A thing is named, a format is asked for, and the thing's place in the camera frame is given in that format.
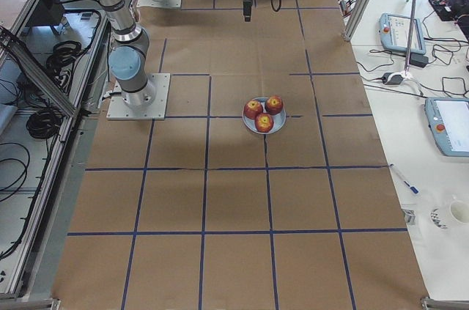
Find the red apple plate outer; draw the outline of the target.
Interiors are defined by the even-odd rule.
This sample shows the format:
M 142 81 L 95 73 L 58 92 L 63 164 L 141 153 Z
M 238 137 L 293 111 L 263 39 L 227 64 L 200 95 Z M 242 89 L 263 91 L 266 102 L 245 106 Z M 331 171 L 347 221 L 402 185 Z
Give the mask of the red apple plate outer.
M 283 111 L 284 102 L 278 95 L 273 95 L 265 101 L 265 110 L 270 115 L 277 115 Z

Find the red apple plate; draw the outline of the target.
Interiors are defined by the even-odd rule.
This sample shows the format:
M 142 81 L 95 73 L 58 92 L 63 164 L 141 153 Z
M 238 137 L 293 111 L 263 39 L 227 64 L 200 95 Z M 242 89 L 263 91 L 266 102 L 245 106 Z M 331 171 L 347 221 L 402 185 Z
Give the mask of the red apple plate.
M 270 115 L 277 115 L 283 111 L 284 102 L 278 95 L 273 95 L 265 101 L 265 110 Z
M 254 120 L 254 126 L 257 132 L 269 133 L 274 126 L 274 120 L 268 113 L 260 113 Z
M 256 117 L 263 112 L 262 104 L 255 99 L 249 100 L 243 108 L 243 115 L 251 120 L 255 120 Z

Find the red apple plate rear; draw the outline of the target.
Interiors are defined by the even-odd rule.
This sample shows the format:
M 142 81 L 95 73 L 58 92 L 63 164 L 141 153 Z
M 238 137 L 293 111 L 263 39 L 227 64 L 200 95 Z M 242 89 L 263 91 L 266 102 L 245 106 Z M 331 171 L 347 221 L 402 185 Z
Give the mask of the red apple plate rear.
M 256 117 L 263 112 L 262 104 L 255 99 L 249 100 L 243 108 L 243 115 L 251 120 L 255 120 Z

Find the red apple plate front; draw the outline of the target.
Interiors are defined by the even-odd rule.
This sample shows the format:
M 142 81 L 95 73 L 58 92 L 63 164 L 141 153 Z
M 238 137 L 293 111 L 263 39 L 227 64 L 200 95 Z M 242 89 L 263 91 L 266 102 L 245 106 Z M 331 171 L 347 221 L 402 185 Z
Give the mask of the red apple plate front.
M 254 120 L 254 126 L 257 132 L 269 133 L 274 126 L 274 120 L 268 113 L 260 113 Z

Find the teach pendant far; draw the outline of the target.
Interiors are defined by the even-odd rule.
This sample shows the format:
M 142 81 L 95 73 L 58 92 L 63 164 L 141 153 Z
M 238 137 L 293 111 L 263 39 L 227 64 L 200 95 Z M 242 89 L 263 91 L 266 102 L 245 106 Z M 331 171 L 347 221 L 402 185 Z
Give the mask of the teach pendant far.
M 405 53 L 410 31 L 410 18 L 403 15 L 383 13 L 379 19 L 380 42 L 387 51 Z M 426 45 L 421 20 L 414 19 L 411 52 L 424 55 Z

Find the teach pendant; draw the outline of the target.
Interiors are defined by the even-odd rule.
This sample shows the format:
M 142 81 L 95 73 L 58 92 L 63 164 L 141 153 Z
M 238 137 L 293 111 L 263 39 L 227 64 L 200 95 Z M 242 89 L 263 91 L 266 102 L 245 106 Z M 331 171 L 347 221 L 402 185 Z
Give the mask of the teach pendant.
M 380 42 L 387 51 L 405 53 L 410 31 L 410 18 L 403 15 L 383 13 L 379 19 Z M 411 52 L 424 55 L 426 45 L 421 20 L 414 19 Z
M 424 111 L 438 149 L 449 157 L 468 157 L 468 99 L 428 97 Z

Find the green tipped reach stick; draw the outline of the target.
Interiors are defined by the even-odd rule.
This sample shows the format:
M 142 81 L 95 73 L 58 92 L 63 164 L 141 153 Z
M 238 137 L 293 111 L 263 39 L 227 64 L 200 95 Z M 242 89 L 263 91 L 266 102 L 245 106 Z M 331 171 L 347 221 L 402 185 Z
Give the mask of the green tipped reach stick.
M 410 12 L 410 22 L 409 22 L 409 29 L 407 34 L 407 50 L 405 54 L 405 65 L 404 69 L 400 72 L 390 73 L 388 75 L 387 81 L 385 84 L 396 85 L 396 82 L 400 79 L 401 81 L 405 80 L 413 80 L 412 75 L 410 73 L 410 57 L 411 57 L 411 48 L 412 48 L 412 38 L 413 38 L 413 30 L 415 25 L 415 13 L 416 13 L 416 0 L 411 0 L 411 12 Z

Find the teach pendant near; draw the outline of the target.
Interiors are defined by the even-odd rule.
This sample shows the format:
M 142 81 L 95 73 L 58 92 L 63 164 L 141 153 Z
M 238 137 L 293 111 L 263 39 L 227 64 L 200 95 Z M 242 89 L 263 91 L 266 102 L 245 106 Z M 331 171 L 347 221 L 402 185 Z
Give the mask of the teach pendant near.
M 468 157 L 468 99 L 428 97 L 424 111 L 438 149 L 449 157 Z

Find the blue white pen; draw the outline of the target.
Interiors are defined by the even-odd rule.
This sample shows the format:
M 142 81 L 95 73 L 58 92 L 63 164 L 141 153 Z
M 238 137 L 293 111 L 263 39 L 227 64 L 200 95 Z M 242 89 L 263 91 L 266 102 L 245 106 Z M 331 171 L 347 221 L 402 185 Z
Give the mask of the blue white pen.
M 391 163 L 389 165 L 391 171 L 407 186 L 407 188 L 412 191 L 414 194 L 419 194 L 419 190 L 415 187 L 404 175 L 400 172 L 400 170 L 396 167 L 395 164 Z

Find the white mug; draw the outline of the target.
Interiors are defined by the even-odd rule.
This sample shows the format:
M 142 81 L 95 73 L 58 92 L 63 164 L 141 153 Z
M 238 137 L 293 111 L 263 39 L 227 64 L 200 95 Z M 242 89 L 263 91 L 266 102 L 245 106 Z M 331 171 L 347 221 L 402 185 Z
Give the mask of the white mug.
M 454 224 L 468 224 L 468 203 L 461 199 L 452 199 L 449 203 L 449 215 Z

